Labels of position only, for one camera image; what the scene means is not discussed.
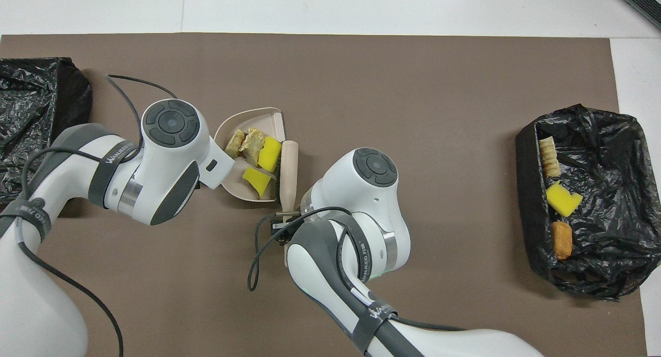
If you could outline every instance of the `white table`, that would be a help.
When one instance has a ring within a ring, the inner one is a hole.
[[[609,38],[619,108],[661,169],[661,30],[622,0],[0,0],[0,35],[176,32]],[[659,270],[640,296],[660,355]]]

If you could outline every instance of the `wooden brush handle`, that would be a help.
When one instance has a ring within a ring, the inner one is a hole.
[[[293,211],[298,181],[298,143],[283,141],[280,156],[280,204],[283,211]]]

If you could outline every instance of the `silver metal ring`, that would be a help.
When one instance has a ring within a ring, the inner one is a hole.
[[[120,202],[117,206],[117,211],[124,215],[132,216],[135,201],[137,201],[140,192],[142,192],[142,185],[135,181],[134,175],[128,180],[128,183],[126,183],[126,187],[122,192]]]
[[[390,272],[395,269],[397,263],[397,239],[395,239],[395,232],[386,232],[381,226],[379,226],[379,229],[383,241],[385,241],[385,271]]]

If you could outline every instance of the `black cable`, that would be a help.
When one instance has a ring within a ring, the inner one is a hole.
[[[135,122],[137,122],[137,127],[138,127],[137,129],[138,129],[138,134],[139,134],[139,137],[140,137],[138,148],[133,152],[133,154],[131,154],[128,157],[125,157],[120,162],[120,163],[125,163],[125,162],[128,162],[131,159],[133,159],[135,156],[137,156],[137,154],[139,153],[139,150],[142,149],[144,139],[142,138],[142,128],[140,126],[140,116],[139,116],[137,110],[135,109],[135,106],[133,105],[133,102],[128,98],[126,93],[124,93],[122,88],[120,88],[120,86],[118,86],[113,81],[113,78],[115,77],[116,79],[132,80],[134,82],[147,84],[149,86],[153,86],[153,87],[162,89],[163,91],[167,92],[168,94],[170,94],[175,99],[177,98],[177,96],[175,94],[173,94],[172,91],[170,91],[169,89],[167,89],[163,86],[159,86],[156,83],[146,81],[146,80],[135,79],[134,77],[118,76],[118,75],[114,75],[114,74],[106,74],[105,77],[108,80],[108,82],[111,85],[113,85],[113,87],[118,91],[118,93],[120,93],[120,95],[124,98],[126,103],[129,105],[129,107],[131,108],[131,112],[133,113],[133,115],[135,117]],[[50,148],[45,148],[45,149],[38,150],[37,152],[35,152],[35,154],[32,154],[27,159],[27,161],[23,165],[23,169],[21,170],[21,185],[23,186],[23,197],[26,201],[29,201],[31,195],[33,194],[33,191],[30,190],[30,183],[28,182],[28,172],[30,170],[30,166],[40,156],[44,155],[45,153],[49,153],[49,152],[66,152],[66,153],[70,153],[70,154],[76,154],[76,155],[81,156],[81,157],[86,157],[86,158],[92,159],[93,161],[96,161],[96,162],[101,162],[101,159],[99,157],[93,156],[89,153],[85,153],[85,152],[82,152],[78,149],[73,149],[73,148],[50,147]],[[255,240],[255,245],[257,246],[257,235],[255,236],[255,239],[256,239]],[[60,272],[59,270],[57,270],[53,266],[50,266],[50,265],[48,265],[48,263],[41,260],[38,256],[36,256],[32,251],[30,251],[28,249],[28,247],[25,245],[25,242],[19,242],[18,245],[21,248],[21,251],[23,251],[23,253],[25,254],[25,256],[30,258],[31,261],[33,261],[34,263],[36,263],[37,265],[39,265],[43,269],[48,270],[48,272],[51,272],[52,274],[56,275],[60,279],[64,280],[64,282],[67,282],[71,286],[73,286],[76,289],[82,291],[85,295],[89,296],[92,300],[94,300],[94,302],[104,311],[104,313],[106,313],[106,316],[108,316],[109,320],[111,320],[111,324],[113,324],[113,328],[115,329],[115,333],[117,334],[117,341],[119,343],[119,355],[120,355],[120,357],[122,357],[123,356],[122,331],[120,330],[119,324],[117,323],[117,320],[113,316],[113,313],[111,312],[111,310],[109,310],[108,307],[106,307],[106,305],[103,303],[103,301],[101,301],[101,299],[99,297],[97,297],[94,293],[92,293],[92,291],[87,289],[87,287],[79,284],[78,282],[73,280],[71,277],[68,277],[66,274]]]
[[[432,323],[411,321],[410,319],[401,318],[397,315],[392,315],[390,318],[394,321],[399,322],[399,323],[408,324],[408,326],[419,327],[421,329],[437,330],[437,331],[466,331],[466,329],[461,329],[461,327],[445,326],[444,324],[432,324]]]
[[[139,83],[142,83],[142,84],[147,84],[149,86],[156,87],[158,89],[162,89],[163,91],[167,92],[168,95],[172,96],[173,99],[177,99],[177,95],[172,93],[172,91],[170,91],[169,89],[167,89],[167,88],[165,88],[165,87],[163,87],[159,84],[156,84],[154,82],[149,82],[148,80],[135,79],[134,77],[127,77],[127,76],[118,76],[116,74],[106,74],[106,76],[115,77],[116,79],[132,80],[133,82],[139,82]]]
[[[87,287],[79,284],[78,282],[73,280],[71,277],[68,277],[68,275],[60,272],[56,268],[53,268],[52,266],[48,265],[48,263],[46,263],[43,260],[41,260],[40,258],[38,258],[32,251],[30,251],[30,249],[28,249],[28,247],[25,245],[25,242],[19,242],[19,247],[21,247],[21,251],[23,251],[25,256],[30,258],[31,261],[35,262],[37,265],[39,265],[43,269],[48,270],[48,272],[51,272],[52,274],[57,275],[57,277],[64,280],[64,282],[67,282],[71,286],[73,286],[76,289],[82,291],[85,295],[92,298],[92,300],[94,300],[94,302],[100,308],[103,309],[103,311],[106,313],[106,316],[108,316],[108,318],[111,320],[111,323],[113,324],[113,327],[115,329],[115,333],[117,334],[117,341],[118,341],[119,347],[120,347],[120,354],[119,355],[120,355],[120,357],[123,357],[122,331],[120,330],[120,326],[117,323],[117,320],[115,319],[115,317],[113,316],[113,313],[111,312],[111,310],[108,309],[108,307],[106,307],[106,305],[103,303],[103,301],[101,301],[101,299],[99,299],[94,293],[92,293],[92,291],[87,289]]]
[[[349,234],[349,228],[344,226],[344,229],[342,230],[342,234],[340,234],[340,239],[337,240],[337,249],[335,249],[335,262],[337,263],[337,273],[340,275],[342,279],[342,283],[344,286],[347,288],[347,290],[351,291],[351,289],[355,288],[354,284],[351,283],[351,280],[349,277],[347,277],[347,273],[344,271],[344,265],[342,264],[342,248],[344,247],[344,238],[349,237],[352,246],[354,246],[354,251],[356,253],[356,258],[360,258],[360,254],[358,253],[355,243],[353,242],[353,238],[351,237],[351,234]]]
[[[276,241],[276,239],[278,239],[282,235],[282,233],[286,232],[286,230],[291,225],[293,225],[295,223],[299,223],[300,221],[307,218],[308,216],[312,216],[316,213],[320,213],[320,212],[323,212],[323,211],[342,211],[343,213],[345,213],[347,215],[351,215],[351,211],[345,209],[344,207],[337,207],[337,206],[322,207],[321,209],[316,209],[316,210],[310,211],[309,213],[304,213],[303,215],[298,216],[294,220],[290,221],[284,227],[280,228],[277,232],[275,232],[271,236],[271,238],[269,238],[269,240],[264,244],[264,246],[262,246],[262,249],[260,249],[260,251],[257,251],[255,253],[255,259],[253,260],[253,264],[250,265],[250,270],[248,271],[248,290],[249,291],[255,291],[255,289],[257,288],[257,277],[255,277],[255,283],[252,282],[253,271],[255,270],[256,266],[259,266],[259,258],[260,258],[260,256],[262,256],[262,253],[264,253],[264,250],[266,250],[266,248],[269,247],[270,244],[272,244],[274,241]],[[258,230],[259,226],[262,225],[262,223],[264,223],[264,221],[266,221],[266,218],[262,219],[257,224],[257,227],[255,227],[255,229]],[[255,247],[257,248],[257,239],[255,239]]]
[[[257,288],[257,281],[259,279],[259,258],[262,255],[262,253],[264,253],[264,250],[266,250],[266,248],[273,241],[278,239],[278,237],[281,236],[282,233],[290,227],[290,225],[292,225],[294,223],[297,223],[300,220],[303,220],[304,218],[307,218],[308,216],[314,215],[316,213],[320,213],[322,211],[328,211],[328,210],[342,211],[342,212],[346,213],[347,215],[351,215],[351,211],[349,211],[345,208],[342,208],[342,207],[323,207],[321,209],[312,210],[309,213],[305,213],[304,215],[298,216],[297,218],[292,220],[290,223],[285,225],[283,228],[280,228],[277,232],[275,232],[271,236],[271,238],[264,244],[264,246],[262,246],[262,249],[258,251],[257,248],[259,247],[258,246],[259,228],[262,226],[262,224],[264,224],[264,222],[266,220],[273,219],[276,216],[276,214],[264,216],[262,218],[262,220],[260,220],[259,223],[257,223],[257,225],[255,226],[255,259],[253,260],[253,265],[250,266],[250,271],[248,272],[248,290],[255,291],[255,289]],[[351,235],[349,234],[349,231],[347,229],[345,229],[342,232],[342,235],[340,236],[340,240],[339,240],[340,243],[344,240],[345,236],[351,237]],[[338,249],[336,251],[336,256],[341,255],[340,250],[341,250],[341,245],[338,245]],[[255,271],[255,282],[251,283],[250,280],[252,279],[252,276],[253,276],[253,270]],[[395,314],[393,314],[390,318],[393,321],[397,321],[401,324],[407,324],[408,326],[418,327],[418,328],[421,328],[421,329],[437,330],[437,331],[466,331],[466,329],[461,329],[461,327],[446,326],[444,324],[432,324],[432,323],[426,323],[426,322],[412,321],[410,319],[401,318],[401,317],[399,317]]]
[[[271,215],[264,216],[262,220],[260,220],[259,223],[255,225],[255,255],[257,255],[257,253],[259,252],[259,228],[262,227],[262,224],[264,224],[265,221],[271,220],[275,217],[276,214],[274,213],[272,213]],[[255,287],[257,287],[258,280],[259,280],[259,260],[257,260],[257,265],[255,265]]]
[[[33,191],[30,190],[30,183],[28,183],[28,171],[30,171],[30,165],[33,164],[36,161],[36,159],[42,156],[43,154],[50,152],[71,153],[71,154],[76,154],[78,156],[86,157],[88,159],[92,159],[92,161],[101,162],[101,159],[99,157],[92,156],[89,153],[81,152],[80,150],[77,149],[71,149],[65,147],[50,147],[50,148],[38,150],[35,154],[31,155],[28,158],[28,161],[25,162],[25,164],[23,165],[23,170],[21,171],[21,186],[23,187],[24,198],[26,201],[29,201],[30,196],[33,194]]]
[[[120,163],[125,163],[125,162],[128,162],[131,159],[133,159],[135,156],[137,156],[137,154],[140,153],[140,149],[142,149],[142,144],[144,142],[144,140],[142,138],[142,126],[140,126],[140,114],[137,113],[137,110],[135,109],[135,105],[133,105],[133,102],[131,101],[131,99],[128,98],[128,96],[124,93],[123,89],[121,89],[120,86],[118,86],[115,83],[115,81],[113,80],[112,77],[122,77],[121,79],[125,79],[125,77],[115,76],[113,74],[106,74],[106,80],[111,85],[113,85],[113,87],[118,91],[118,93],[120,93],[120,95],[122,95],[123,99],[126,101],[128,106],[131,108],[131,112],[133,113],[133,116],[135,117],[135,122],[137,123],[137,134],[140,138],[138,143],[137,143],[137,149],[134,150],[133,154],[131,154],[127,157],[124,157],[124,159],[122,161],[120,161]]]

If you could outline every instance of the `black strap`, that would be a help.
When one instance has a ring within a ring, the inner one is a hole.
[[[392,313],[397,314],[388,303],[376,300],[360,316],[354,332],[351,333],[351,341],[363,354],[367,352],[376,331],[385,320],[390,318]]]
[[[111,184],[111,179],[113,178],[115,171],[117,171],[120,162],[122,162],[122,159],[131,154],[135,148],[137,148],[137,145],[129,140],[124,140],[117,143],[117,145],[111,148],[111,150],[103,156],[101,162],[97,165],[97,170],[94,172],[92,182],[89,185],[87,199],[89,199],[90,202],[97,206],[101,206],[104,209],[108,209],[104,204],[108,185]]]
[[[35,198],[31,201],[25,199],[14,199],[7,207],[0,213],[0,218],[22,218],[23,220],[31,223],[39,231],[41,241],[45,239],[45,235],[50,232],[50,216],[43,210],[45,202],[41,198]]]

